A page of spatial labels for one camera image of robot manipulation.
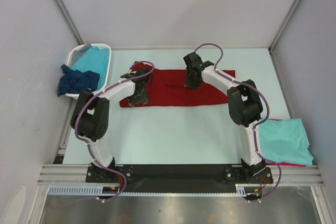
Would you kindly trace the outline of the red t shirt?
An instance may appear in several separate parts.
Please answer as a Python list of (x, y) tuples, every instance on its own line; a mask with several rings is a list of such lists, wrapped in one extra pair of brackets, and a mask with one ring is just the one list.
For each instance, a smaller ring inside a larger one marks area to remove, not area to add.
[(210, 84), (202, 83), (198, 89), (185, 85), (185, 69), (157, 69), (145, 85), (148, 102), (143, 106), (203, 106), (227, 104), (227, 95)]

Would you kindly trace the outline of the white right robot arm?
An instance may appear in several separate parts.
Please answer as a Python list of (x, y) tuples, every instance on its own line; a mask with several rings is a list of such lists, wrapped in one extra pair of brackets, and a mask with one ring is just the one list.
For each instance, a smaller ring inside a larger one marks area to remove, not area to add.
[(254, 183), (261, 177), (266, 162), (261, 157), (259, 126), (263, 105), (252, 80), (238, 81), (229, 74), (215, 68), (210, 61), (203, 61), (192, 52), (183, 58), (186, 64), (185, 86), (197, 89), (202, 83), (216, 88), (228, 98), (231, 120), (239, 126), (242, 139), (241, 164), (243, 179)]

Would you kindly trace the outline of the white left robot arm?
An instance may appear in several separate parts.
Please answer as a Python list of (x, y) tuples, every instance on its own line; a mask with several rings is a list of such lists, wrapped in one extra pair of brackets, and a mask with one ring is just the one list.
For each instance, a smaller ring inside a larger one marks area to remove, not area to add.
[(103, 139), (108, 130), (110, 105), (123, 99), (127, 100), (129, 106), (147, 104), (146, 84), (153, 70), (153, 67), (140, 66), (137, 71), (122, 75), (118, 82), (97, 94), (88, 91), (79, 94), (70, 126), (76, 138), (86, 144), (92, 162), (99, 166), (97, 174), (105, 182), (112, 181), (116, 175), (116, 169), (111, 166), (113, 155)]

